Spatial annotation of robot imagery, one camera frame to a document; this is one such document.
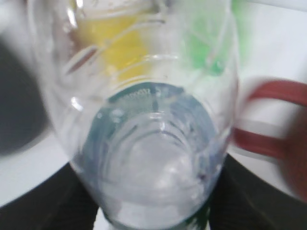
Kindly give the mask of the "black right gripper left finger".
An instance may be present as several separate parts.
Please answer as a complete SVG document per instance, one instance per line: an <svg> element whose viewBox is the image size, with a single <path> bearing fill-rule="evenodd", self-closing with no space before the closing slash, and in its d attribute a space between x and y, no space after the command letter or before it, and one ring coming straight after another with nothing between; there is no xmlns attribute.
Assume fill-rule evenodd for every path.
<svg viewBox="0 0 307 230"><path fill-rule="evenodd" d="M2 230L92 230L98 205L69 164L0 209Z"/></svg>

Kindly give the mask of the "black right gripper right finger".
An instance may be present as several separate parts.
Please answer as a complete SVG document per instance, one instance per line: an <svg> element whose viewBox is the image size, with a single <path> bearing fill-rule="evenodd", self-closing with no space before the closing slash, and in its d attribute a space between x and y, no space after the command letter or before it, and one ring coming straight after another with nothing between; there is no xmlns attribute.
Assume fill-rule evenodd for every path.
<svg viewBox="0 0 307 230"><path fill-rule="evenodd" d="M212 230L305 230L307 205L228 155L213 191L209 224Z"/></svg>

